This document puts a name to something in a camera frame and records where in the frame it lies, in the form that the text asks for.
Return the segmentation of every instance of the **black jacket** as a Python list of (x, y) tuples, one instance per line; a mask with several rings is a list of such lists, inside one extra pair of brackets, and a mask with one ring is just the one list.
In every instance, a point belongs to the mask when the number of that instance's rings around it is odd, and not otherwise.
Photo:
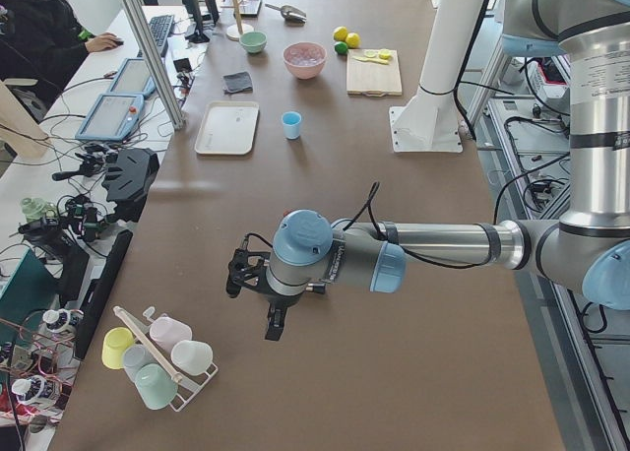
[(88, 56), (79, 39), (82, 26), (66, 0), (0, 0), (0, 5), (15, 14), (15, 34), (0, 38), (18, 51), (0, 42), (0, 77), (39, 79), (35, 92), (52, 102)]

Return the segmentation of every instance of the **cup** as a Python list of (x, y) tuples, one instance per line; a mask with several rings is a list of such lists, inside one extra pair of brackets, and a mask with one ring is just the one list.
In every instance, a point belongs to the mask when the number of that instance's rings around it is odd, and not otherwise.
[(288, 111), (283, 114), (283, 129), (287, 139), (299, 138), (302, 126), (302, 115), (297, 111)]
[(122, 369), (122, 356), (134, 342), (133, 333), (123, 326), (109, 330), (102, 342), (101, 360), (105, 367)]
[(151, 324), (149, 336), (158, 346), (170, 354), (173, 347), (182, 340), (192, 340), (190, 326), (169, 316), (161, 316)]
[(142, 367), (134, 379), (142, 401), (150, 410), (166, 407), (177, 395), (177, 384), (157, 364)]
[(190, 375), (203, 374), (213, 363), (213, 349), (200, 341), (180, 341), (170, 352), (170, 360)]
[(155, 363), (157, 363), (156, 359), (143, 345), (134, 345), (131, 348), (127, 348), (127, 351), (122, 355), (122, 366), (132, 382), (140, 369), (147, 364)]

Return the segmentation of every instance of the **pink bowl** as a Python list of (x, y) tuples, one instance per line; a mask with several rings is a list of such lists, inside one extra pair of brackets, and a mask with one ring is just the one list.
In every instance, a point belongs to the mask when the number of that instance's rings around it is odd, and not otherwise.
[(284, 65), (298, 79), (312, 79), (326, 63), (326, 49), (315, 42), (298, 42), (284, 50)]

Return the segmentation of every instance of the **lime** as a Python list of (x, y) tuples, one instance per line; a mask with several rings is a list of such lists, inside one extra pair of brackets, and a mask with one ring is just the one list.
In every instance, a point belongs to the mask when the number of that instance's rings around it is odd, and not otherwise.
[(346, 44), (350, 49), (357, 49), (361, 45), (361, 37), (356, 32), (351, 32), (346, 37)]
[(346, 40), (347, 37), (347, 28), (345, 26), (339, 26), (335, 28), (333, 31), (333, 39), (334, 40)]
[(392, 51), (390, 49), (381, 49), (378, 51), (379, 59), (389, 60), (392, 58)]
[(342, 40), (340, 40), (339, 42), (335, 42), (335, 52), (337, 52), (339, 55), (346, 55), (347, 44)]

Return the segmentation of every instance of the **yellow cup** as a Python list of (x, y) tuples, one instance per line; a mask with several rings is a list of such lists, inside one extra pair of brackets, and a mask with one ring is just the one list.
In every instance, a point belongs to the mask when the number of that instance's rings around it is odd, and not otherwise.
[(110, 369), (122, 369), (122, 355), (134, 343), (131, 330), (124, 327), (109, 330), (102, 342), (102, 363)]

